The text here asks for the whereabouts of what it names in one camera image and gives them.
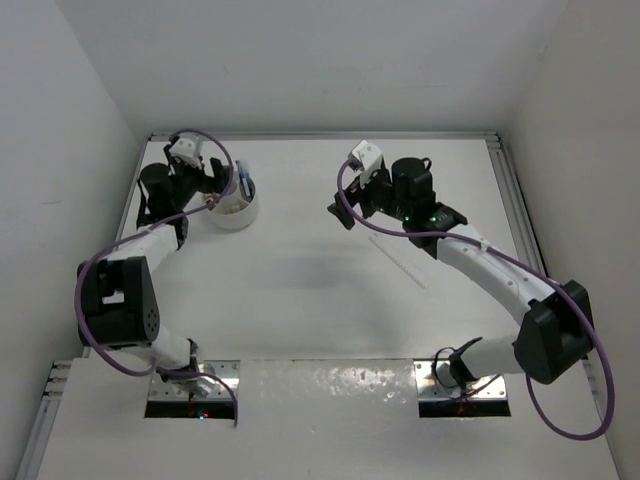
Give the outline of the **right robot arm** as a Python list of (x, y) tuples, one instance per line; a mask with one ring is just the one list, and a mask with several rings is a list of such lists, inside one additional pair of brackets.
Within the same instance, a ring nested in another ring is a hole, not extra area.
[(496, 300), (519, 327), (515, 336), (473, 338), (452, 350), (434, 376), (444, 387), (465, 389), (479, 378), (524, 373), (549, 385), (594, 347), (587, 329), (593, 320), (586, 289), (576, 281), (546, 283), (488, 246), (467, 218), (440, 202), (433, 189), (431, 161), (405, 157), (387, 167), (349, 159), (356, 177), (328, 206), (346, 229), (376, 213), (401, 222), (401, 236), (464, 274)]

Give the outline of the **dark blue pen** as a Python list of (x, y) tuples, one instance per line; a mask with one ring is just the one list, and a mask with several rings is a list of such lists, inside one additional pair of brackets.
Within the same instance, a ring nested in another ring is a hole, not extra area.
[(244, 162), (242, 160), (237, 160), (236, 165), (238, 169), (239, 181), (242, 184), (244, 195), (247, 199), (251, 199), (252, 196), (251, 196), (251, 188), (249, 186), (248, 172), (246, 170)]

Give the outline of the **clear blue pen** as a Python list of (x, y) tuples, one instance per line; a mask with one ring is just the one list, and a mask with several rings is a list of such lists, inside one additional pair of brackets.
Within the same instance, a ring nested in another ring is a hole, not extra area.
[(249, 173), (248, 165), (244, 160), (238, 160), (237, 166), (239, 171), (239, 177), (244, 188), (245, 196), (249, 201), (252, 201), (255, 196), (255, 193), (254, 193), (254, 186)]

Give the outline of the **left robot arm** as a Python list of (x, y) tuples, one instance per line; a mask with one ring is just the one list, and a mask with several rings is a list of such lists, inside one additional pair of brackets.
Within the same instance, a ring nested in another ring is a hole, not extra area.
[(140, 170), (135, 233), (79, 266), (74, 308), (81, 342), (112, 367), (192, 389), (203, 375), (197, 344), (162, 325), (152, 273), (185, 245), (191, 200), (202, 194), (213, 209), (231, 190), (234, 167), (231, 159), (205, 162), (200, 142), (184, 137), (163, 151), (164, 161)]

